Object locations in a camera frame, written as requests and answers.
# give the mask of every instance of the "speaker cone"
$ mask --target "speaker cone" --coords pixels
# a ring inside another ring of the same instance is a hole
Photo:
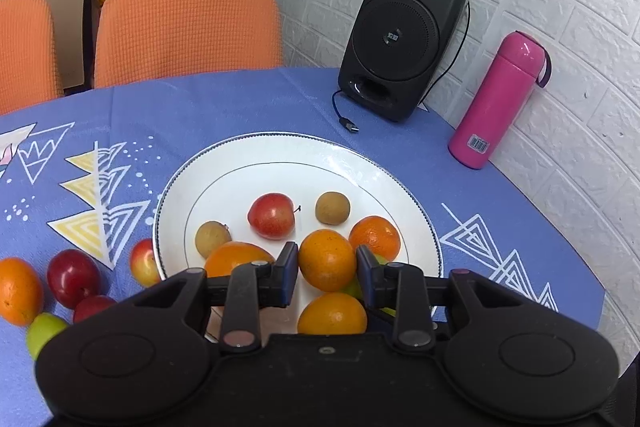
[[[360,63],[387,80],[423,73],[440,45],[433,15],[417,0],[372,0],[362,8],[352,35]]]

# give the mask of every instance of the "triangle pattern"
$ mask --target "triangle pattern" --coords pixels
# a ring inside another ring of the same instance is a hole
[[[0,178],[18,153],[18,147],[29,136],[36,124],[25,125],[0,134]]]
[[[535,299],[536,296],[529,282],[529,276],[527,276],[527,271],[517,250],[513,250],[505,259],[500,271],[501,274],[495,279],[495,282],[504,284],[526,298]]]
[[[107,241],[110,262],[117,263],[131,233],[144,214],[150,201],[125,203],[104,211],[104,233]]]
[[[101,223],[96,210],[88,210],[47,224],[77,248],[113,269],[100,239]]]
[[[123,167],[118,167],[108,172],[100,172],[98,175],[99,184],[100,184],[100,200],[104,206],[109,206],[111,204],[111,198],[113,198],[113,193],[120,185],[120,182],[124,178],[125,174],[129,172],[131,165],[125,165]]]
[[[63,137],[74,125],[75,122],[72,122],[32,133],[28,140],[20,144],[18,155],[31,185],[36,182]]]
[[[542,290],[540,294],[540,298],[538,302],[542,304],[544,307],[549,308],[553,311],[558,311],[558,305],[556,305],[556,300],[554,299],[553,293],[551,293],[551,286],[549,283],[546,283],[545,288]]]
[[[66,190],[78,196],[81,200],[89,204],[92,208],[97,207],[98,205],[98,201],[96,197],[97,191],[95,190],[95,182],[94,182],[93,174],[87,174],[82,178],[69,180],[68,182],[61,183],[60,186],[66,188]]]
[[[95,149],[79,154],[78,156],[71,156],[71,158],[66,158],[66,161],[85,172],[91,173],[95,172],[98,166],[98,156]]]
[[[465,226],[461,227],[459,233],[453,237],[453,243],[459,250],[463,250],[469,255],[472,255],[471,252],[473,252],[497,265],[499,257],[494,255],[481,224],[484,225],[484,223],[472,223],[471,225],[465,223]]]
[[[109,148],[98,149],[98,169],[100,171],[106,171],[111,168],[111,163],[114,158],[120,153],[127,142],[116,143]]]

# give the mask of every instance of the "speaker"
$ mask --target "speaker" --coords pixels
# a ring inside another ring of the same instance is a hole
[[[393,121],[426,93],[466,0],[364,0],[338,84],[350,98]]]

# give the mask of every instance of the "table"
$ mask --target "table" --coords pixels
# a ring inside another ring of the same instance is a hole
[[[0,257],[26,259],[44,281],[53,255],[81,248],[101,257],[108,295],[124,299],[141,289],[129,273],[130,248],[151,236],[164,184],[185,160],[239,134],[299,132],[368,156],[409,188],[436,228],[446,273],[468,267],[598,326],[597,279],[497,169],[473,171],[450,156],[449,124],[422,110],[390,123],[338,97],[361,129],[350,134],[332,109],[336,86],[330,69],[200,74],[91,90],[1,117]],[[14,158],[6,164],[8,143]],[[70,318],[48,291],[46,311]],[[35,427],[48,416],[24,329],[0,320],[0,425]]]

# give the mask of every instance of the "white plate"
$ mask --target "white plate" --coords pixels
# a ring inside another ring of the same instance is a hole
[[[341,192],[351,201],[351,215],[338,227],[327,227],[315,216],[316,200],[324,192]],[[247,222],[252,203],[267,192],[281,192],[302,209],[286,241],[302,240],[314,230],[332,228],[348,237],[366,216],[391,221],[401,236],[396,261],[420,267],[425,275],[442,277],[442,253],[433,225],[420,203],[389,172],[364,156],[313,136],[267,132],[237,136],[216,143],[188,160],[164,188],[154,222],[154,251],[162,279],[204,260],[194,244],[206,221],[225,223],[233,240],[254,243],[277,257],[285,241],[257,235]],[[262,338],[295,333],[298,317],[321,292],[298,275],[292,305],[260,312]],[[217,338],[220,316],[211,314],[209,334]]]

